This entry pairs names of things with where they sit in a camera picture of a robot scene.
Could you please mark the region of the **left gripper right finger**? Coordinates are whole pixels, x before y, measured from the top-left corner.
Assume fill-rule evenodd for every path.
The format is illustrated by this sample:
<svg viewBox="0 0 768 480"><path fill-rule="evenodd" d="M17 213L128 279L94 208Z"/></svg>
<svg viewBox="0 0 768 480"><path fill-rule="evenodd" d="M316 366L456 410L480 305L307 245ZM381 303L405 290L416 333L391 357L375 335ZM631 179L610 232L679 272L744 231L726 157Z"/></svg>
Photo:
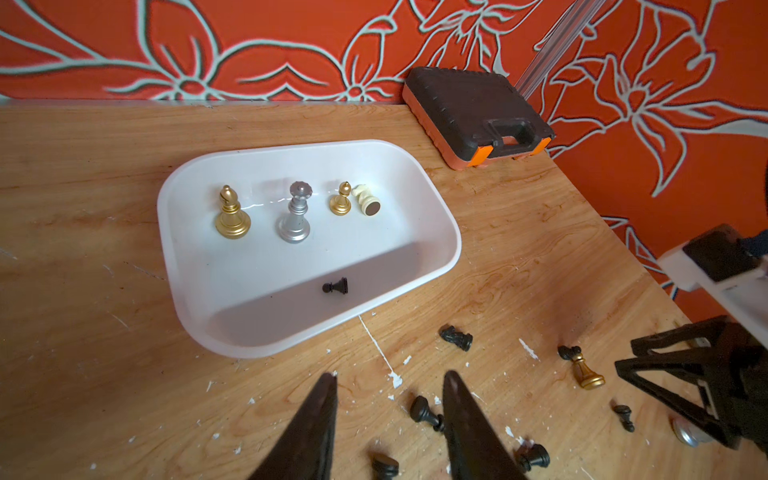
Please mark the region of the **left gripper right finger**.
<svg viewBox="0 0 768 480"><path fill-rule="evenodd" d="M454 370L443 379L443 415L453 479L526 479Z"/></svg>

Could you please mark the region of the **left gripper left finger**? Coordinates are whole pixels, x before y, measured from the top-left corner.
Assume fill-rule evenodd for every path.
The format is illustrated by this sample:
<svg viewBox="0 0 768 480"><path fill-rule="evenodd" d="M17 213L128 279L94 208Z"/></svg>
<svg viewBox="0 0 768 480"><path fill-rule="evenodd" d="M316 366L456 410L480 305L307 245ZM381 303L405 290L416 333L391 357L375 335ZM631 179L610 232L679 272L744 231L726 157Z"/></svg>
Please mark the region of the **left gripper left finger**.
<svg viewBox="0 0 768 480"><path fill-rule="evenodd" d="M337 407L337 377L323 373L249 479L330 479Z"/></svg>

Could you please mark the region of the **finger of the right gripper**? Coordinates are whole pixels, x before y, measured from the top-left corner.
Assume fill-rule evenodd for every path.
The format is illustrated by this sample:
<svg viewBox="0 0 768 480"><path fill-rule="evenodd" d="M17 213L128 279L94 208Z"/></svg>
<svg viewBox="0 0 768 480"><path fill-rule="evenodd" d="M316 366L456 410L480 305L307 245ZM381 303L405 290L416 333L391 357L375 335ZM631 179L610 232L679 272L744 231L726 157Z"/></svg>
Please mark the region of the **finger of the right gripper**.
<svg viewBox="0 0 768 480"><path fill-rule="evenodd" d="M703 322L633 339L630 345L636 357L649 360L713 360L718 358L716 345L728 325L727 316L717 316ZM708 345L663 352L664 348L696 339L705 339Z"/></svg>
<svg viewBox="0 0 768 480"><path fill-rule="evenodd" d="M736 391L729 368L718 356L709 353L664 353L619 360L615 363L618 376L660 401L675 413L698 427L709 437L730 449L741 443L732 404ZM657 384L641 374L668 373L699 389L700 405Z"/></svg>

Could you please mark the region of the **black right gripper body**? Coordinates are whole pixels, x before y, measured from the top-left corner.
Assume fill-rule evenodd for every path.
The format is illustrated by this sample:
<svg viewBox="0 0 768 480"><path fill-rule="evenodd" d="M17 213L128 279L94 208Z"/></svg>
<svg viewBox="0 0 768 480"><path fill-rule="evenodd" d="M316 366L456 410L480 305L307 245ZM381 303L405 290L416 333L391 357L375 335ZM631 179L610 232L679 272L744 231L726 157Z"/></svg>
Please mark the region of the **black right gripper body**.
<svg viewBox="0 0 768 480"><path fill-rule="evenodd" d="M766 347L735 322L708 320L702 331L713 349L705 368L705 432L732 449L746 439L766 452Z"/></svg>

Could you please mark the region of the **gold and black pawn pair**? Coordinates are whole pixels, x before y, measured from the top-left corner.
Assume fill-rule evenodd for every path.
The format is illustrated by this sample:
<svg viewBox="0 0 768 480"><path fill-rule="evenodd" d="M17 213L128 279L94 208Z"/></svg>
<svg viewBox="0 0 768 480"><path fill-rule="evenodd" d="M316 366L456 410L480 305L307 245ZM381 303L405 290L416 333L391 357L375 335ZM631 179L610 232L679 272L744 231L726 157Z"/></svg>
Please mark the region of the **gold and black pawn pair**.
<svg viewBox="0 0 768 480"><path fill-rule="evenodd" d="M558 347L558 355L563 359L570 361L573 366L574 377L582 389L592 390L605 384L603 375L593 371L585 361L582 350L579 346Z"/></svg>

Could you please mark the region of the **gold bishop chess piece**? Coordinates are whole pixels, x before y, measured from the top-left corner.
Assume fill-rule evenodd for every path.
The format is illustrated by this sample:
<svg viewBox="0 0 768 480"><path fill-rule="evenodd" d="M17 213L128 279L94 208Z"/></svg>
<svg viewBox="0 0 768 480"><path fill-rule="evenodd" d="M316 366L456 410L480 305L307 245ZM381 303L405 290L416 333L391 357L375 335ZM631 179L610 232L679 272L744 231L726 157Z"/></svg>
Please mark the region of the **gold bishop chess piece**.
<svg viewBox="0 0 768 480"><path fill-rule="evenodd" d="M244 237L251 227L250 216L244 212L237 193L224 185L220 192L220 213L216 217L216 230L225 238L238 239Z"/></svg>

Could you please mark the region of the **gold pawn chess piece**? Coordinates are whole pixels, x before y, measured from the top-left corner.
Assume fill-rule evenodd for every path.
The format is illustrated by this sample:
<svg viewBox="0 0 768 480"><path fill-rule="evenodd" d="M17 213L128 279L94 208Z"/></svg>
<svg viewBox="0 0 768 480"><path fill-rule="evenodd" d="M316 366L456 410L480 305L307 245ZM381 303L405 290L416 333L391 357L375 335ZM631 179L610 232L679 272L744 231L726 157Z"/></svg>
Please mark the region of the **gold pawn chess piece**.
<svg viewBox="0 0 768 480"><path fill-rule="evenodd" d="M349 196L351 190L352 187L348 181L344 181L339 185L338 193L329 201L329 208L334 215L344 216L350 212L351 202Z"/></svg>

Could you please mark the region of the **cream knight chess piece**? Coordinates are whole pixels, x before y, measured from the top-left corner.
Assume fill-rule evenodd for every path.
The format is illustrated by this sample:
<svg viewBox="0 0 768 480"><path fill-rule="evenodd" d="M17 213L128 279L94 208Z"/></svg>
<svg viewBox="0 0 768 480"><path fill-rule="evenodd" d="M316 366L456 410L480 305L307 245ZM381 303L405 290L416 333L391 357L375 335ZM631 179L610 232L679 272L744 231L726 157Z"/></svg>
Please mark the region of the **cream knight chess piece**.
<svg viewBox="0 0 768 480"><path fill-rule="evenodd" d="M367 185L357 185L352 189L352 194L357 199L361 212L365 216L374 216L380 211L380 199L372 193Z"/></svg>

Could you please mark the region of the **black king chess piece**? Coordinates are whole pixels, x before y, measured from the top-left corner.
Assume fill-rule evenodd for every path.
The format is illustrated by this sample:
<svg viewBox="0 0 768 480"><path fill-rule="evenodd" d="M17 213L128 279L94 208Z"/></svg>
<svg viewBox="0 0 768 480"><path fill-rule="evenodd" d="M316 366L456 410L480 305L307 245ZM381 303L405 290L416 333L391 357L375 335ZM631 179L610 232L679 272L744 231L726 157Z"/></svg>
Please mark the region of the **black king chess piece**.
<svg viewBox="0 0 768 480"><path fill-rule="evenodd" d="M371 466L375 480L394 480L399 475L399 462L382 453L373 454Z"/></svg>

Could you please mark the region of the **black knight chess piece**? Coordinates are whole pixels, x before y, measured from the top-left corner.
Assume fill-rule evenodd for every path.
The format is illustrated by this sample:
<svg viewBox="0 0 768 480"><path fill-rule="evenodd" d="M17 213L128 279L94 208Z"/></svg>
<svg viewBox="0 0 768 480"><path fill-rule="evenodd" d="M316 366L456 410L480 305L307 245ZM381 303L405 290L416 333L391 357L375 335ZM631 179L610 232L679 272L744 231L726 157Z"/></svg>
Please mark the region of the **black knight chess piece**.
<svg viewBox="0 0 768 480"><path fill-rule="evenodd" d="M473 335L460 331L453 325L448 325L439 331L439 336L446 342L451 343L461 349L468 352L473 343Z"/></svg>

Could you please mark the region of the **white plastic storage box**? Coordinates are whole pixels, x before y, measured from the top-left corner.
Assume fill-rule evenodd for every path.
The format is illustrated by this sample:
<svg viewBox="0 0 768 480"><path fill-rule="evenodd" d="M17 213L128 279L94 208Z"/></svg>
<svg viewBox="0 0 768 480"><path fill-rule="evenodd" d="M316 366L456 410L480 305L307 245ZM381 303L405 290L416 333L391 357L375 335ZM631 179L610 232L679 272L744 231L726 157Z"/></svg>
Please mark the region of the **white plastic storage box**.
<svg viewBox="0 0 768 480"><path fill-rule="evenodd" d="M290 186L313 190L310 235L288 243L277 223ZM381 209L365 216L351 194L334 215L339 185L367 185ZM238 239L215 227L229 185L251 219ZM204 348L232 358L274 355L448 272L462 240L456 220L419 162L381 140L211 153L174 171L157 198L177 317ZM322 286L348 279L349 292Z"/></svg>

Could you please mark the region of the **black piece lower centre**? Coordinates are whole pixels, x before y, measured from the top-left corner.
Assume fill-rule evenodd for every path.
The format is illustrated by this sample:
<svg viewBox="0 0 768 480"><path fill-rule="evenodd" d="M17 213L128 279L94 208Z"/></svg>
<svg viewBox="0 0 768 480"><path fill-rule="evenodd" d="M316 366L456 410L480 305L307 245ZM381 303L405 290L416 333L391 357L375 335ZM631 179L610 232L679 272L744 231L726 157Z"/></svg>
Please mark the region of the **black piece lower centre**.
<svg viewBox="0 0 768 480"><path fill-rule="evenodd" d="M534 468L548 468L551 462L547 449L538 443L523 445L516 453L515 459L523 472Z"/></svg>

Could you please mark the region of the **black tool case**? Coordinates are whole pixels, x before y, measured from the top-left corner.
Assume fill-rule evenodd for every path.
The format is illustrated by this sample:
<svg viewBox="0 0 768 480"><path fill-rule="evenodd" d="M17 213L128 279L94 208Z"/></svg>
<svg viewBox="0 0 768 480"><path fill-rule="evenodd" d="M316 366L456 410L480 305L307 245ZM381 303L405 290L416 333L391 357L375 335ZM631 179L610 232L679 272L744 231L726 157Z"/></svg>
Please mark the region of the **black tool case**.
<svg viewBox="0 0 768 480"><path fill-rule="evenodd" d="M545 150L555 133L505 77L415 67L402 99L453 170Z"/></svg>

